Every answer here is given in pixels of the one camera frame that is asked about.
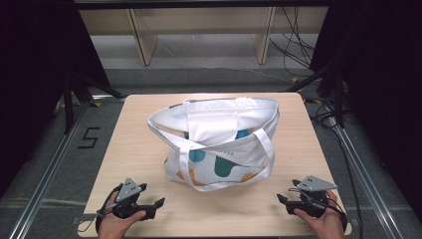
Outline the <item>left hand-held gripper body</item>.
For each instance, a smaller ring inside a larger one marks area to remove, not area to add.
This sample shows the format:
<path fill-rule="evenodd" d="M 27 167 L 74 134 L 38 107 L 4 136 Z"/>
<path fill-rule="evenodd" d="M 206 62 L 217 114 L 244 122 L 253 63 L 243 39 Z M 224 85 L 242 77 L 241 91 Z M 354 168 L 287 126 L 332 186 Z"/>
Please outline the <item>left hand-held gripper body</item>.
<path fill-rule="evenodd" d="M 141 192 L 139 192 L 138 185 L 131 178 L 127 178 L 118 191 L 117 197 L 114 201 L 112 213 L 118 218 L 125 219 L 132 216 L 138 211 L 145 211 L 146 215 L 143 220 L 153 219 L 156 214 L 156 209 L 148 209 L 148 205 L 138 205 L 137 199 Z"/>

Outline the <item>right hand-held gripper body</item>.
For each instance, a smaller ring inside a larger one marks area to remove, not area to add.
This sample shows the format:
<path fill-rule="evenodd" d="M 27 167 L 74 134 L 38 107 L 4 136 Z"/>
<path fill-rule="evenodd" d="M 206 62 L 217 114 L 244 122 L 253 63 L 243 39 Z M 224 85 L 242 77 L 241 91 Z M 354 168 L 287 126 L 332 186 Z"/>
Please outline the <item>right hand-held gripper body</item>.
<path fill-rule="evenodd" d="M 311 217 L 320 218 L 328 207 L 328 197 L 325 193 L 331 189 L 337 189 L 337 185 L 308 175 L 301 180 L 299 188 L 293 187 L 293 190 L 300 194 L 300 201 L 289 201 L 286 204 L 287 212 L 294 214 L 294 210 L 299 208 Z"/>

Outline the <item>white tote bag coloured blobs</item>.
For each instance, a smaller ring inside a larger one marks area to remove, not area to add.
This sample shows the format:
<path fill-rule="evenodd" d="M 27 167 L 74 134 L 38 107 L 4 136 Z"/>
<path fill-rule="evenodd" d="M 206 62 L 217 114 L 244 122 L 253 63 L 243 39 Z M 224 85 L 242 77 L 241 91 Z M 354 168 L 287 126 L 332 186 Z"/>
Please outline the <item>white tote bag coloured blobs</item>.
<path fill-rule="evenodd" d="M 162 109 L 147 124 L 170 146 L 164 161 L 168 179 L 205 192 L 271 175 L 279 117 L 272 99 L 211 99 Z"/>

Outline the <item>person's right hand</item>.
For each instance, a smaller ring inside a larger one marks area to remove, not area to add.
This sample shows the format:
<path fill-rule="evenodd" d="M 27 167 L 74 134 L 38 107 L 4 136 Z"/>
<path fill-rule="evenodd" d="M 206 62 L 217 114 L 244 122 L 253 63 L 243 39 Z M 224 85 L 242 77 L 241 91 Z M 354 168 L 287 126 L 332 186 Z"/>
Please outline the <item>person's right hand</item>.
<path fill-rule="evenodd" d="M 320 218 L 313 218 L 299 208 L 294 212 L 308 224 L 307 230 L 313 231 L 318 239 L 345 239 L 341 217 L 335 211 L 337 197 L 330 190 L 325 194 L 329 198 L 328 208 Z"/>

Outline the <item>person's left hand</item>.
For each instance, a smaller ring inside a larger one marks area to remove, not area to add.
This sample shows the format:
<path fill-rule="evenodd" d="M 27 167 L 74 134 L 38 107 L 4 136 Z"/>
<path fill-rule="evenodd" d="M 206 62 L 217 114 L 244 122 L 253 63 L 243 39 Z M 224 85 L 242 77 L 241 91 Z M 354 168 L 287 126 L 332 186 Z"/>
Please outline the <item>person's left hand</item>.
<path fill-rule="evenodd" d="M 138 211 L 128 218 L 121 219 L 106 209 L 99 227 L 98 239 L 124 239 L 126 231 L 145 215 L 145 211 Z"/>

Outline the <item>black metal stand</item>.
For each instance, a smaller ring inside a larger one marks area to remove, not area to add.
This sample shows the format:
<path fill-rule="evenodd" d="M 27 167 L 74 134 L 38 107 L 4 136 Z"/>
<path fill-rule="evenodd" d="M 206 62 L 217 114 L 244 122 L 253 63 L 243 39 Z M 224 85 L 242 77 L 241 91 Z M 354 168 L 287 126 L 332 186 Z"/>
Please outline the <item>black metal stand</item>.
<path fill-rule="evenodd" d="M 126 98 L 126 95 L 112 89 L 110 86 L 96 81 L 85 74 L 70 71 L 63 80 L 63 98 L 66 113 L 65 133 L 70 132 L 75 124 L 73 96 L 76 96 L 80 103 L 90 103 L 94 97 L 89 91 L 89 87 L 99 89 L 116 99 Z"/>
<path fill-rule="evenodd" d="M 336 120 L 336 123 L 340 127 L 344 127 L 343 123 L 343 109 L 342 109 L 342 75 L 339 69 L 338 64 L 327 64 L 325 67 L 322 67 L 309 77 L 306 77 L 304 80 L 299 82 L 296 85 L 288 88 L 289 93 L 297 92 L 298 90 L 308 86 L 317 79 L 321 79 L 319 87 L 316 92 L 320 97 L 328 97 L 330 94 L 334 95 L 334 110 L 333 116 Z"/>

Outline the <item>black curtain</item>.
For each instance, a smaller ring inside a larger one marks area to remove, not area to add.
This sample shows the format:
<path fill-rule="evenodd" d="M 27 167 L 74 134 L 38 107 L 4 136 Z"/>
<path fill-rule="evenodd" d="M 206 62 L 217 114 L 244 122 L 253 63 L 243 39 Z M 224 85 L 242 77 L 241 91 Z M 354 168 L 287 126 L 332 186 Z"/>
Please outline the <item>black curtain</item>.
<path fill-rule="evenodd" d="M 355 112 L 380 160 L 422 221 L 422 0 L 333 0 L 312 69 L 332 57 L 363 15 L 344 80 Z"/>
<path fill-rule="evenodd" d="M 73 72 L 108 84 L 75 0 L 0 0 L 0 197 Z"/>

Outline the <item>aluminium floor rail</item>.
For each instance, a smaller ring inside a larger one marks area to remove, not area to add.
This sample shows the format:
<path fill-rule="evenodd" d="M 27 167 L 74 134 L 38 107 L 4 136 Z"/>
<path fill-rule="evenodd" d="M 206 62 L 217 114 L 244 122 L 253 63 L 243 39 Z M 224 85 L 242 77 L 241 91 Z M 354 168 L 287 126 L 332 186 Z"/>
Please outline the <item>aluminium floor rail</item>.
<path fill-rule="evenodd" d="M 323 107 L 329 114 L 329 123 L 333 132 L 338 137 L 342 150 L 345 152 L 346 164 L 353 169 L 365 195 L 372 207 L 373 212 L 378 218 L 388 239 L 404 239 L 393 214 L 388 209 L 380 192 L 376 188 L 374 181 L 365 168 L 360 156 L 358 155 L 350 137 L 344 127 L 340 126 L 340 121 L 334 115 L 332 107 Z"/>
<path fill-rule="evenodd" d="M 65 133 L 65 106 L 57 103 L 47 129 L 0 198 L 0 239 L 81 239 L 94 223 L 85 213 L 89 196 L 123 106 L 99 96 L 100 108 L 73 103 Z"/>

